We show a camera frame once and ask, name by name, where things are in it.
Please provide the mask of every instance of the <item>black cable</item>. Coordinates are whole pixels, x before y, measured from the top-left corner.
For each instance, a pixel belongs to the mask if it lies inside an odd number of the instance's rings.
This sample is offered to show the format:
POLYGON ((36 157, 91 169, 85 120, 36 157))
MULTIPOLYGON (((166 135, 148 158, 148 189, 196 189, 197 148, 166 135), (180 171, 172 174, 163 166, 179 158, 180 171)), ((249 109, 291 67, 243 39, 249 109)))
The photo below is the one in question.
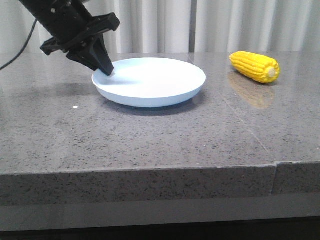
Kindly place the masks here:
POLYGON ((0 71, 1 71, 2 69, 4 69, 4 68, 8 67, 10 64, 12 64, 12 63, 13 63, 18 57, 20 57, 20 55, 24 52, 24 50, 26 49, 26 47, 27 47, 27 45, 28 45, 28 43, 29 43, 29 41, 30 41, 30 38, 31 38, 32 34, 34 33, 34 30, 35 30, 37 21, 38 21, 38 20, 34 20, 33 25, 32 25, 32 28, 31 28, 31 31, 30 31, 30 33, 29 33, 29 36, 28 36, 28 38, 26 39, 26 41, 25 41, 23 47, 21 48, 21 50, 18 52, 18 54, 17 54, 14 58, 12 58, 10 61, 8 61, 5 65, 1 66, 1 67, 0 67, 0 71))

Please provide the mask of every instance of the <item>corn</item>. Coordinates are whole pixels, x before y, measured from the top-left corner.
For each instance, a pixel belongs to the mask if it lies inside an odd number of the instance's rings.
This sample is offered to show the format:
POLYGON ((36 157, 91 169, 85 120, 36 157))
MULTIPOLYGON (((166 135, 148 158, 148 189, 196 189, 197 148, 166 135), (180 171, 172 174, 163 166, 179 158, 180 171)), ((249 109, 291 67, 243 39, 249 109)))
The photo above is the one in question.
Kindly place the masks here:
POLYGON ((259 83, 272 83, 280 73, 278 62, 257 53, 237 51, 229 56, 231 64, 240 73, 259 83))

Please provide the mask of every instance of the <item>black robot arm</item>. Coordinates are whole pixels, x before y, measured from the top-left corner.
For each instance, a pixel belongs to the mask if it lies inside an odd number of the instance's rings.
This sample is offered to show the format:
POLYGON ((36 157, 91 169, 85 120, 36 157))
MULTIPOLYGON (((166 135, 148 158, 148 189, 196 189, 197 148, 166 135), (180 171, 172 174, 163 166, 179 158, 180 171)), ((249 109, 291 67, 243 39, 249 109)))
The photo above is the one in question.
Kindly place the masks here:
POLYGON ((120 21, 112 12, 91 16, 80 0, 19 0, 53 36, 40 49, 50 55, 62 50, 67 58, 110 75, 114 66, 103 33, 117 30, 120 21))

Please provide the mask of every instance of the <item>granite countertop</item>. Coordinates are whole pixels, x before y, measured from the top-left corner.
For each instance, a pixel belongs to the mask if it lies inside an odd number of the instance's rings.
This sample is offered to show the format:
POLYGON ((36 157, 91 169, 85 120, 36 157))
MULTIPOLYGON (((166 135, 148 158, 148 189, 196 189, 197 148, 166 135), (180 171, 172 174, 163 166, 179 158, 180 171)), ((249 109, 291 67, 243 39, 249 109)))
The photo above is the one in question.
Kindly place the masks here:
POLYGON ((319 193, 320 52, 266 54, 281 67, 269 85, 226 53, 111 55, 205 72, 197 96, 161 108, 103 98, 62 53, 23 54, 0 71, 0 205, 319 193))

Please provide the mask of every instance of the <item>white curtain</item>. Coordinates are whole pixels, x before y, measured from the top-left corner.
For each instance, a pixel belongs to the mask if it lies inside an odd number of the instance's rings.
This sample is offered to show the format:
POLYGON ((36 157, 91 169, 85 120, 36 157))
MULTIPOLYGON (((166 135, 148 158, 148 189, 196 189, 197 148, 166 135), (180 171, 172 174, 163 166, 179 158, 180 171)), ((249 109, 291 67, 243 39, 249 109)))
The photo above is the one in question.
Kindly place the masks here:
MULTIPOLYGON (((320 0, 91 0, 93 16, 115 12, 104 34, 111 53, 320 51, 320 0)), ((0 53, 16 53, 33 16, 0 0, 0 53)), ((38 23, 26 52, 51 36, 38 23)))

